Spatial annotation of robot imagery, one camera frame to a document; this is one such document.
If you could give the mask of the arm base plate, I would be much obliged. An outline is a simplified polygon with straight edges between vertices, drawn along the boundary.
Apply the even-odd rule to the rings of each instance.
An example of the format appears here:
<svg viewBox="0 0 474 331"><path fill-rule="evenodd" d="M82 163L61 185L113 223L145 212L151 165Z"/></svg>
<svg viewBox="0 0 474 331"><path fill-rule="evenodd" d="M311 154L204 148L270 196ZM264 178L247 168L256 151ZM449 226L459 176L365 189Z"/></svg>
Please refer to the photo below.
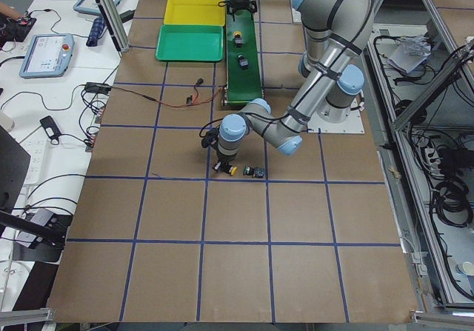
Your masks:
<svg viewBox="0 0 474 331"><path fill-rule="evenodd" d="M319 103L307 129L310 133L364 134L361 109L364 106L363 91L347 93L334 86Z"/></svg>
<svg viewBox="0 0 474 331"><path fill-rule="evenodd" d="M301 6L303 5L304 0L290 0L291 13L293 23L301 24Z"/></svg>

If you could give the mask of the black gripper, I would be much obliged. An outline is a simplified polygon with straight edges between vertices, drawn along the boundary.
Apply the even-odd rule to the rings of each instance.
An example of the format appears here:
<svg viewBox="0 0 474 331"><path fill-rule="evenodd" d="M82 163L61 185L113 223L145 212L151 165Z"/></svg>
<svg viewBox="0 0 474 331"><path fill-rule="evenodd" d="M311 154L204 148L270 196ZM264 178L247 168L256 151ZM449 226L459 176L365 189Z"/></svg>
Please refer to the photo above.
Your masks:
<svg viewBox="0 0 474 331"><path fill-rule="evenodd" d="M257 12L256 0L224 0L226 13L235 15L240 10L246 10L249 13Z"/></svg>
<svg viewBox="0 0 474 331"><path fill-rule="evenodd" d="M223 164L229 164L231 161L233 161L236 158L236 154L232 154L229 156L229 155L225 155L223 153L217 152L216 155L217 155L218 162L214 166L215 171L221 171Z"/></svg>

